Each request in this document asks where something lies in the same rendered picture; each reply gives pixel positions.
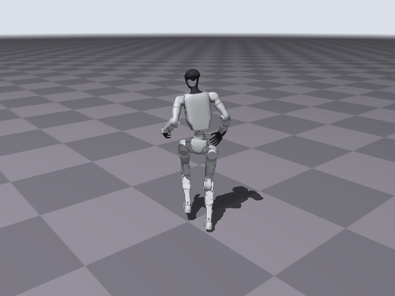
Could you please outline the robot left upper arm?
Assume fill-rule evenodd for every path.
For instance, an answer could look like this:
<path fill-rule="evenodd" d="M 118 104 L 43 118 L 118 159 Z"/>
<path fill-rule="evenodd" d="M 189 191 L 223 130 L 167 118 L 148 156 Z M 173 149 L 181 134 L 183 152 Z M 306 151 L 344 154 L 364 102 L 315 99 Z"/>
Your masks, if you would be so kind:
<path fill-rule="evenodd" d="M 177 128 L 180 125 L 180 120 L 179 116 L 181 113 L 181 107 L 185 103 L 185 98 L 184 96 L 178 96 L 176 97 L 174 103 L 173 103 L 173 109 L 172 109 L 172 123 L 170 126 Z"/>

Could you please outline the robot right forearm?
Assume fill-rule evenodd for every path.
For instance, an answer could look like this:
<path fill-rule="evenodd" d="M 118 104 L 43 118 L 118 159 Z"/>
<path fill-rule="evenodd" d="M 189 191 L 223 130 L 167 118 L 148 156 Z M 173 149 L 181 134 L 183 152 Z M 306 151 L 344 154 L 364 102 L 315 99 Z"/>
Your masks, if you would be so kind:
<path fill-rule="evenodd" d="M 223 134 L 228 130 L 228 125 L 230 124 L 230 119 L 227 120 L 226 122 L 221 122 L 221 126 L 219 129 L 220 134 Z"/>

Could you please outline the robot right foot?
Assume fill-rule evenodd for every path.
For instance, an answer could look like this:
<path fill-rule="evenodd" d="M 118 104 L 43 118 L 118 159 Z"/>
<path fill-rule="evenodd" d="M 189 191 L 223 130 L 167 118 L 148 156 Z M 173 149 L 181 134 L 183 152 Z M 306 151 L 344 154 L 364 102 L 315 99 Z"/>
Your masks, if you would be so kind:
<path fill-rule="evenodd" d="M 212 229 L 212 221 L 208 219 L 208 222 L 206 220 L 203 221 L 203 225 L 205 226 L 206 229 L 211 230 Z"/>

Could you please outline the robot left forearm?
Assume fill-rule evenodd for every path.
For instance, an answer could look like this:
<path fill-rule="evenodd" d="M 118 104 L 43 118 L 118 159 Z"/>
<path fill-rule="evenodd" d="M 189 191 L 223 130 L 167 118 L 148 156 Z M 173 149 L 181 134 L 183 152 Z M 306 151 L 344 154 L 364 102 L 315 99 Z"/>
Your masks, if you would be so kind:
<path fill-rule="evenodd" d="M 169 122 L 168 122 L 163 128 L 161 128 L 162 134 L 163 134 L 163 133 L 170 133 L 170 132 L 175 128 L 175 127 L 170 126 L 171 123 L 172 123 L 172 119 L 173 119 L 173 118 L 171 118 L 171 119 L 169 120 Z"/>

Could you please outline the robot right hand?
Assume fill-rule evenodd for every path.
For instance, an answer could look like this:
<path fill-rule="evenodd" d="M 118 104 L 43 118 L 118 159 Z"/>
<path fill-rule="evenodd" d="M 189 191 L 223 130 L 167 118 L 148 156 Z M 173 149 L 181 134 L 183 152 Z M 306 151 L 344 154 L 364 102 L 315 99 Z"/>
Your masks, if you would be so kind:
<path fill-rule="evenodd" d="M 212 139 L 210 139 L 210 141 L 213 140 L 214 138 L 215 139 L 212 142 L 210 142 L 210 143 L 213 143 L 215 141 L 212 145 L 214 145 L 215 143 L 216 143 L 216 145 L 218 145 L 220 143 L 220 141 L 222 140 L 222 137 L 224 136 L 225 133 L 226 132 L 224 132 L 223 134 L 220 134 L 219 131 L 215 132 L 215 133 L 212 133 L 211 135 L 215 134 L 215 136 Z M 216 146 L 216 145 L 214 145 L 214 146 Z"/>

